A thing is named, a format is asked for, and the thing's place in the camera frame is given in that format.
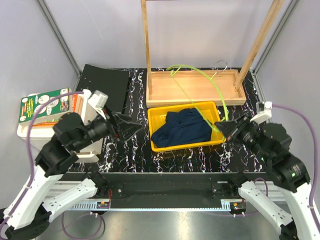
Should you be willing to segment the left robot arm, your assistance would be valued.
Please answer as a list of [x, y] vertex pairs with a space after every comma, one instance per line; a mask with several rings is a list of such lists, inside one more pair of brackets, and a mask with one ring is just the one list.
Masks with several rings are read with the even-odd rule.
[[78, 113], [64, 114], [53, 126], [54, 135], [32, 161], [35, 166], [14, 202], [0, 211], [0, 226], [7, 225], [8, 240], [32, 240], [41, 235], [50, 223], [75, 204], [92, 197], [111, 196], [109, 181], [99, 172], [91, 172], [81, 183], [51, 199], [47, 193], [78, 161], [77, 153], [109, 136], [116, 142], [126, 142], [142, 125], [131, 117], [103, 109], [84, 124]]

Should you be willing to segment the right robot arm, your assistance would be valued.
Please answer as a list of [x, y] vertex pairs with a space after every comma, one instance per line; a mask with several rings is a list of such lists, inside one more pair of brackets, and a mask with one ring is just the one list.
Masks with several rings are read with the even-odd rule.
[[284, 197], [286, 212], [239, 173], [227, 185], [228, 195], [251, 203], [274, 227], [281, 240], [318, 240], [320, 214], [310, 194], [311, 179], [305, 164], [289, 151], [291, 137], [278, 123], [259, 127], [247, 116], [234, 121], [215, 122], [228, 142], [243, 144], [256, 157], [262, 169]]

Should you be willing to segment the navy blue shorts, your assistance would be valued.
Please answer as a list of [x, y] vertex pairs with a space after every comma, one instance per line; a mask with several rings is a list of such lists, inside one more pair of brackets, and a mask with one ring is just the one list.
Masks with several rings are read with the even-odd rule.
[[211, 140], [212, 128], [196, 108], [169, 111], [165, 124], [151, 135], [157, 148], [188, 145]]

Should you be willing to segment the neon yellow clothes hanger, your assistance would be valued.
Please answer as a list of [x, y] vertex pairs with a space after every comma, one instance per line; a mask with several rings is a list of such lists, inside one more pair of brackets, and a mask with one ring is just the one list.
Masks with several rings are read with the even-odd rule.
[[199, 73], [202, 77], [204, 77], [212, 85], [212, 87], [215, 89], [215, 91], [218, 95], [219, 100], [222, 103], [222, 107], [223, 107], [223, 111], [224, 111], [224, 118], [221, 121], [225, 122], [225, 121], [229, 120], [229, 111], [227, 109], [227, 104], [226, 104], [225, 98], [222, 94], [222, 91], [220, 90], [220, 88], [218, 87], [218, 85], [216, 84], [216, 82], [214, 80], [214, 77], [217, 75], [218, 72], [216, 71], [212, 76], [209, 76], [203, 70], [201, 70], [197, 67], [191, 66], [191, 65], [187, 65], [187, 64], [175, 64], [175, 65], [172, 65], [172, 66], [169, 66], [166, 68], [166, 70], [169, 71], [169, 75], [171, 76], [171, 78], [175, 81], [175, 83], [178, 85], [180, 90], [185, 94], [187, 99], [193, 105], [195, 105], [196, 101], [200, 101], [200, 99], [213, 101], [214, 97], [209, 96], [209, 91], [204, 90], [204, 87], [199, 87], [199, 86], [193, 87], [193, 90], [192, 90], [192, 87], [190, 86], [188, 88], [188, 90], [185, 90], [185, 88], [180, 84], [180, 82], [176, 78], [176, 75], [179, 73], [181, 68], [186, 68], [191, 71], [195, 71], [196, 73]]

